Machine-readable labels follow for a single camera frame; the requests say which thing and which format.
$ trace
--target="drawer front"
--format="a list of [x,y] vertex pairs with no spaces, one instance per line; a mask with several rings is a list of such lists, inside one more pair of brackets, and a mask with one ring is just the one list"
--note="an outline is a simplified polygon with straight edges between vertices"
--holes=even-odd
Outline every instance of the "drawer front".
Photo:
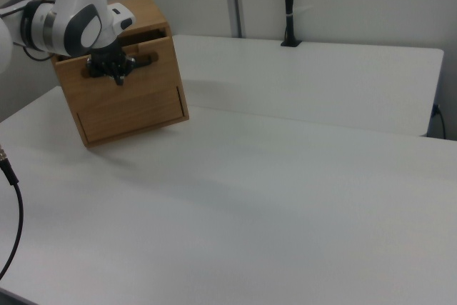
[[158,126],[183,116],[177,87],[78,112],[89,143]]

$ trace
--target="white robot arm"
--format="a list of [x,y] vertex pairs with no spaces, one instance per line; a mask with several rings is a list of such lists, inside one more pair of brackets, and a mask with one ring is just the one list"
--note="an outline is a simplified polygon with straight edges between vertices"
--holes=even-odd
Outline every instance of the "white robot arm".
[[135,22],[123,5],[107,0],[11,0],[0,8],[0,72],[11,43],[64,56],[90,54],[92,76],[109,75],[118,85],[135,68],[117,36]]

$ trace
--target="white table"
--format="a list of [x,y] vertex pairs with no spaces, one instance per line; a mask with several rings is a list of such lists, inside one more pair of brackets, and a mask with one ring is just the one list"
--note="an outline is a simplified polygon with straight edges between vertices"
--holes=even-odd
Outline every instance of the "white table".
[[174,36],[188,103],[422,136],[438,49]]
[[[0,124],[41,305],[449,305],[457,144],[190,106],[92,150],[60,88]],[[0,256],[17,225],[0,192]]]

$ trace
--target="wooden box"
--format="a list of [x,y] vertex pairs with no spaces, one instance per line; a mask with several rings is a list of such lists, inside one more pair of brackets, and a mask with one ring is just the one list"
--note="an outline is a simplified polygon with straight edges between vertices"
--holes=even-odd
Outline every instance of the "wooden box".
[[134,69],[117,86],[108,76],[92,78],[89,56],[55,56],[54,69],[85,146],[115,141],[189,119],[168,22],[152,0],[120,0],[136,23],[119,36],[127,55],[152,63]]

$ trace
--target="black pole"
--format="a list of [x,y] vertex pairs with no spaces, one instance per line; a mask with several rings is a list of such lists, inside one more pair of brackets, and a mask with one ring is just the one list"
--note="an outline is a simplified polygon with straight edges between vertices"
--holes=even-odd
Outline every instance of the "black pole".
[[286,37],[281,45],[296,47],[300,43],[301,41],[297,41],[293,33],[293,0],[286,0]]

